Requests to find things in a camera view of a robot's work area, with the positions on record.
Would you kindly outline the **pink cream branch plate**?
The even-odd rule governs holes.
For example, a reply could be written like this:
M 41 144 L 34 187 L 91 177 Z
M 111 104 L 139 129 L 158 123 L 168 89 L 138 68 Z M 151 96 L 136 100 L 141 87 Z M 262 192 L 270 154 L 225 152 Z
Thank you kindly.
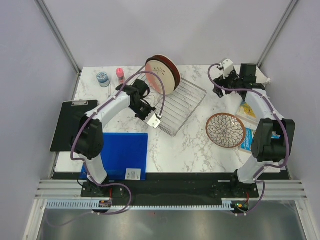
M 170 69 L 161 61 L 155 59 L 148 59 L 145 64 L 145 71 L 152 72 L 157 75 L 159 79 L 150 73 L 146 73 L 147 81 L 150 86 L 159 94 L 165 93 L 165 95 L 170 95 L 175 90 L 175 79 L 170 71 Z

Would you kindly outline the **wire dish rack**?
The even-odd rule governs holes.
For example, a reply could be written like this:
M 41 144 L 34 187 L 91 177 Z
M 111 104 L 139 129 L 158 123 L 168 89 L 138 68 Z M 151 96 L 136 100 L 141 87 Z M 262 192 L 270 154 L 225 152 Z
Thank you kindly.
M 172 94 L 163 97 L 162 94 L 151 88 L 144 100 L 156 109 L 157 114 L 163 108 L 158 128 L 174 137 L 203 102 L 206 95 L 206 90 L 182 78 Z

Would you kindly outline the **red teal flower plate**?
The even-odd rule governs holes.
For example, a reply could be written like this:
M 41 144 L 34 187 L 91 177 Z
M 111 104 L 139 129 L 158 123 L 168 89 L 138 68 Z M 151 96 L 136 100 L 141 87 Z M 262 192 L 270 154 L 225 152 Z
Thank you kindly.
M 174 77 L 174 81 L 175 81 L 174 89 L 176 90 L 181 82 L 181 73 L 179 72 L 176 64 L 171 59 L 169 59 L 167 56 L 164 56 L 161 54 L 157 54 L 157 55 L 152 56 L 152 59 L 158 60 L 158 61 L 164 63 L 170 69 L 170 71 L 172 72 L 173 77 Z

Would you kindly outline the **brown rim cream plate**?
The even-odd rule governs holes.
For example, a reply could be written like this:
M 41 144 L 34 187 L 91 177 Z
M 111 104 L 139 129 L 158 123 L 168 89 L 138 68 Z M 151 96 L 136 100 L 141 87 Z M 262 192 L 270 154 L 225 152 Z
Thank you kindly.
M 145 63 L 145 71 L 156 74 L 162 80 L 164 92 L 157 77 L 150 73 L 145 74 L 150 86 L 160 94 L 172 94 L 181 82 L 181 74 L 177 66 L 164 55 L 158 54 L 148 58 Z

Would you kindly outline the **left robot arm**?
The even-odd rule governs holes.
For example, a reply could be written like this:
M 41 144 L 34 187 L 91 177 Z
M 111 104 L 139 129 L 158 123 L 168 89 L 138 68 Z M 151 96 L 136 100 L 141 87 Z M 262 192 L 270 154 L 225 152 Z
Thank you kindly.
M 136 118 L 157 128 L 161 120 L 156 114 L 156 108 L 145 101 L 149 93 L 149 86 L 139 79 L 133 85 L 121 84 L 103 104 L 76 118 L 78 129 L 71 137 L 70 158 L 83 162 L 87 178 L 93 182 L 92 191 L 99 197 L 106 196 L 110 191 L 110 185 L 105 181 L 108 174 L 101 157 L 103 129 L 127 108 L 135 113 Z

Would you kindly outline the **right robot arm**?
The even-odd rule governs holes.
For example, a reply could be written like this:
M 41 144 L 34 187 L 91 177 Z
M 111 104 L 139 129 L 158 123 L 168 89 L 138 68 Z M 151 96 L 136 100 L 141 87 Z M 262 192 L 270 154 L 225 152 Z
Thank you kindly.
M 234 63 L 225 59 L 212 64 L 221 75 L 210 78 L 213 92 L 219 98 L 233 92 L 253 110 L 259 121 L 251 144 L 251 156 L 247 162 L 235 171 L 236 180 L 229 184 L 229 191 L 235 197 L 247 191 L 246 184 L 258 181 L 259 176 L 268 168 L 281 169 L 289 161 L 296 124 L 285 119 L 273 106 L 263 84 L 257 82 L 257 66 L 243 63 L 240 72 L 236 72 Z

